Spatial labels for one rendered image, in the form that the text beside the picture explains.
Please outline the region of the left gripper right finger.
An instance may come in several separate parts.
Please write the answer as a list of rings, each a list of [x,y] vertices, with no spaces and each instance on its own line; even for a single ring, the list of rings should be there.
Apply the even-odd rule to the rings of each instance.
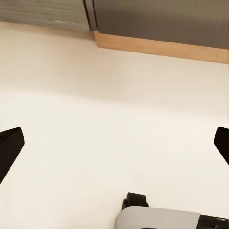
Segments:
[[[214,145],[218,151],[222,154],[223,158],[229,165],[229,129],[224,127],[218,127],[215,138]]]

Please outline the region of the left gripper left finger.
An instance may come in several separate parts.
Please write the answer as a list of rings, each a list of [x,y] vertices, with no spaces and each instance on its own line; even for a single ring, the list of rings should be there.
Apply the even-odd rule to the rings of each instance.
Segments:
[[[25,145],[21,127],[0,132],[0,184]]]

